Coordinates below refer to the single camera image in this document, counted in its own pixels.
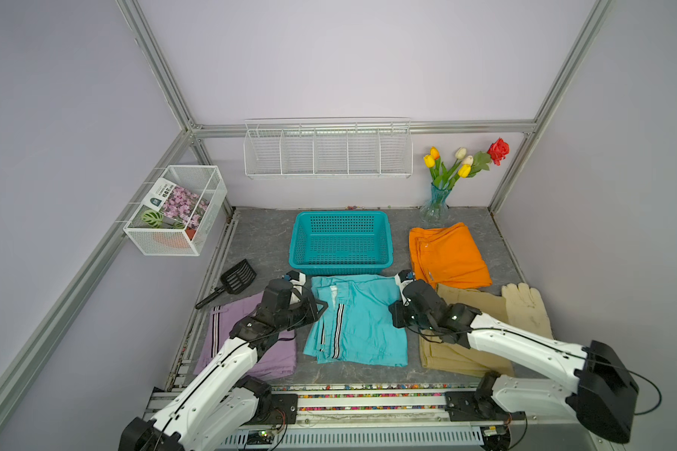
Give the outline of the khaki pants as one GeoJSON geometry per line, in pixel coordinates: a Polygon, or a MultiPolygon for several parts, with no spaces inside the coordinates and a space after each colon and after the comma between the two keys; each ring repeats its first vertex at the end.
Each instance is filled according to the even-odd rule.
{"type": "MultiPolygon", "coordinates": [[[[437,288],[438,295],[448,304],[466,304],[477,307],[481,312],[503,322],[509,319],[506,301],[502,297],[477,289],[457,289],[444,285],[438,285],[437,288]]],[[[478,378],[491,371],[511,377],[515,375],[513,364],[506,358],[485,351],[466,349],[455,344],[438,343],[437,338],[433,338],[432,343],[424,338],[419,340],[419,360],[421,366],[427,369],[478,378]]]]}

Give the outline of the orange pants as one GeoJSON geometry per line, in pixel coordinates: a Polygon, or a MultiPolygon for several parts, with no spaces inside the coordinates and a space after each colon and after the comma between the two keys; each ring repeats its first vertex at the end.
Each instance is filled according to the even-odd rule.
{"type": "Polygon", "coordinates": [[[444,229],[409,232],[409,252],[415,277],[433,288],[480,289],[493,285],[489,269],[469,228],[458,223],[444,229]]]}

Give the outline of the teal pants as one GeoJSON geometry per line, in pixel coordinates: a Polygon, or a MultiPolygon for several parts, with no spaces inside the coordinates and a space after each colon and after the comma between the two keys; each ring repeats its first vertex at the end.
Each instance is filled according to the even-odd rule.
{"type": "Polygon", "coordinates": [[[311,289],[327,309],[308,334],[305,355],[319,364],[408,365],[406,332],[393,325],[389,311],[401,298],[394,279],[377,274],[314,276],[311,289]]]}

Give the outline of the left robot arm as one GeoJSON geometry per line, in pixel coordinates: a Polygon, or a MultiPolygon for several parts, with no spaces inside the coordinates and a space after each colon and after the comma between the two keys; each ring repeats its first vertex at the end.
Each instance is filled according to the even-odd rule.
{"type": "Polygon", "coordinates": [[[272,389],[248,372],[281,335],[316,323],[327,303],[291,271],[269,282],[261,302],[237,321],[216,357],[167,407],[132,420],[120,450],[214,450],[237,428],[270,412],[272,389]]]}

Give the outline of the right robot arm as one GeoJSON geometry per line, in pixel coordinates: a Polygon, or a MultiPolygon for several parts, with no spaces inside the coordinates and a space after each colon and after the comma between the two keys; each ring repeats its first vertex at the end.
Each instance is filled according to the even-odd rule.
{"type": "Polygon", "coordinates": [[[395,277],[393,324],[426,340],[483,351],[524,366],[536,379],[487,372],[472,392],[446,396],[453,421],[508,421],[532,415],[575,420],[592,434],[626,445],[637,409],[639,373],[609,345],[565,343],[511,326],[466,304],[448,304],[413,272],[395,277]]]}

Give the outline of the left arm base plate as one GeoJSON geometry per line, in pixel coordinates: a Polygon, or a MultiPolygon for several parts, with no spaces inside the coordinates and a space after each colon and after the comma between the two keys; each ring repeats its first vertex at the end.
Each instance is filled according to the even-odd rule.
{"type": "Polygon", "coordinates": [[[259,398],[256,413],[248,425],[294,425],[298,413],[296,394],[270,394],[259,398]]]}

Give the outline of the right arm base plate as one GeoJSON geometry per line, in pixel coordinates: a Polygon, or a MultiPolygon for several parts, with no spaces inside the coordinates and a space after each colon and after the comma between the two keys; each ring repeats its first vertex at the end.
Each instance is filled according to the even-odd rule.
{"type": "Polygon", "coordinates": [[[476,392],[449,391],[445,393],[445,402],[451,422],[500,421],[508,424],[527,417],[524,412],[505,411],[491,397],[476,392]]]}

